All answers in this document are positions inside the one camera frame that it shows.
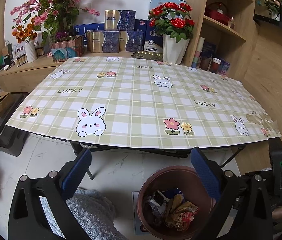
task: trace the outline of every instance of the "green and white plaid pattern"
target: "green and white plaid pattern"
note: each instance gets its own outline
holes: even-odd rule
[[[184,66],[159,65],[144,59],[81,59],[85,62],[70,58],[51,74],[61,69],[70,72],[56,79],[46,77],[7,125],[55,138],[134,148],[219,147],[268,138],[260,125],[246,119],[246,114],[266,114],[265,110],[233,79],[223,80],[201,69],[197,73]],[[169,77],[173,86],[157,86],[154,75]],[[92,114],[99,107],[106,109],[102,116],[104,133],[79,137],[78,110],[85,108]],[[236,129],[231,115],[244,120],[248,136],[242,128]],[[191,127],[181,127],[183,123]],[[281,135],[271,131],[270,136]]]

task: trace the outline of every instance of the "brown trash bin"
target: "brown trash bin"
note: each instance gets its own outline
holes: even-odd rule
[[[143,200],[156,190],[165,191],[179,188],[185,199],[199,207],[198,213],[185,232],[177,231],[176,228],[168,228],[164,223],[159,226],[151,226],[154,219],[151,207]],[[184,240],[191,238],[196,230],[202,227],[215,204],[211,199],[194,168],[187,166],[171,166],[157,171],[143,184],[138,200],[137,213],[145,228],[154,236],[164,240]]]

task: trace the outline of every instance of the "silver screw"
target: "silver screw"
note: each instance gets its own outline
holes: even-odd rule
[[[261,180],[262,180],[262,177],[261,177],[259,174],[256,174],[256,175],[254,176],[254,178],[255,178],[255,180],[257,180],[257,181],[261,181]]]
[[[20,181],[25,181],[27,179],[27,175],[22,175],[21,177],[20,177]]]
[[[54,178],[55,176],[57,176],[57,172],[56,171],[51,171],[49,172],[49,177]]]
[[[228,178],[230,178],[230,177],[232,177],[232,176],[233,176],[233,172],[232,172],[232,171],[227,170],[227,171],[225,171],[225,172],[224,172],[224,175],[225,175],[225,176],[227,176]]]

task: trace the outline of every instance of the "red basket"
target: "red basket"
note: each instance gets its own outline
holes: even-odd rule
[[[223,5],[226,9],[226,14],[221,14],[217,11],[217,9],[211,9],[210,7],[214,4],[217,4],[219,6],[218,9],[221,8],[221,6]],[[222,2],[214,2],[209,4],[206,8],[205,8],[205,12],[204,15],[228,26],[228,20],[230,20],[230,18],[227,16],[228,15],[228,8],[226,7],[226,5]]]

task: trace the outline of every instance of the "white marble floor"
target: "white marble floor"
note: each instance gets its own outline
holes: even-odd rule
[[[232,152],[230,150],[205,152],[208,159],[222,164]],[[68,142],[56,141],[30,135],[22,153],[14,157],[0,151],[0,234],[7,237],[10,204],[19,177],[41,178],[52,170],[59,170],[67,161],[75,159]],[[90,171],[95,175],[90,180],[86,175],[81,187],[96,189],[110,199],[116,207],[115,227],[130,240],[157,239],[151,235],[135,236],[133,230],[132,191],[139,191],[143,183],[156,171],[173,165],[191,166],[189,158],[177,159],[135,150],[111,150],[92,154]],[[224,169],[239,176],[235,160]]]

